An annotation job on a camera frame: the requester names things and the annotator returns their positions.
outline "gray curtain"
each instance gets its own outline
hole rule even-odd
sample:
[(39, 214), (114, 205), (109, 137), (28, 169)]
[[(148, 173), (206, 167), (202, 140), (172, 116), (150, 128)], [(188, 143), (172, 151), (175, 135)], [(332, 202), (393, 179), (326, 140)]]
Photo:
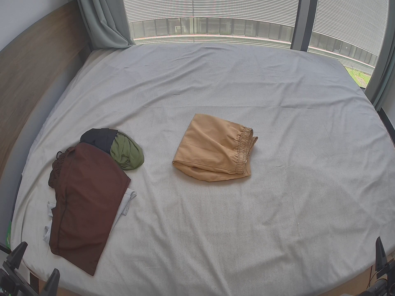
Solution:
[(123, 0), (78, 0), (94, 48), (127, 48), (130, 36)]
[(395, 0), (388, 0), (388, 22), (383, 46), (376, 68), (365, 90), (376, 111), (383, 105), (391, 84), (395, 80)]

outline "green grass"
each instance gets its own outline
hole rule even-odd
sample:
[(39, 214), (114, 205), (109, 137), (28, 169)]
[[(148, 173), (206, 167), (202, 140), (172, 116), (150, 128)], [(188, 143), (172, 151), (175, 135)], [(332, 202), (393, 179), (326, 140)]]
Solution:
[(366, 85), (362, 84), (357, 77), (361, 78), (363, 81), (365, 81), (366, 84), (369, 83), (370, 80), (370, 76), (364, 74), (363, 72), (360, 72), (359, 70), (356, 69), (352, 69), (352, 68), (348, 68), (346, 67), (346, 70), (348, 71), (348, 73), (350, 74), (350, 76), (352, 76), (352, 78), (354, 79), (354, 81), (361, 87), (365, 88)]

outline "folded tan shorts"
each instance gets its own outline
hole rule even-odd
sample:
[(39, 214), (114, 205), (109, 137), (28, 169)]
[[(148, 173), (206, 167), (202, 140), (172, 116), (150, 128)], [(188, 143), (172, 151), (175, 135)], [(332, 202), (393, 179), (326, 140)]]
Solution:
[(198, 180), (222, 181), (251, 175), (252, 128), (195, 114), (178, 146), (173, 165)]

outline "wooden headboard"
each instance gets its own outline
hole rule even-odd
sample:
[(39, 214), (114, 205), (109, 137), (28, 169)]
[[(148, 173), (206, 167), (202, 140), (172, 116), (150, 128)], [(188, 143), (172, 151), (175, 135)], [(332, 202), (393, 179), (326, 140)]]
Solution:
[(73, 0), (34, 23), (0, 52), (0, 177), (37, 102), (88, 42)]

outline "mattress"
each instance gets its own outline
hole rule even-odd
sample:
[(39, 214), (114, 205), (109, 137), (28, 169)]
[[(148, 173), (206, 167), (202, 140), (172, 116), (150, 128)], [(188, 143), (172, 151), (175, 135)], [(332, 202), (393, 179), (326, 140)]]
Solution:
[[(195, 113), (254, 129), (252, 175), (195, 180), (172, 165)], [(88, 129), (125, 132), (145, 162), (92, 277), (42, 240), (58, 151)], [(137, 45), (92, 55), (31, 148), (12, 248), (81, 295), (315, 295), (395, 248), (395, 148), (336, 60), (252, 45)]]

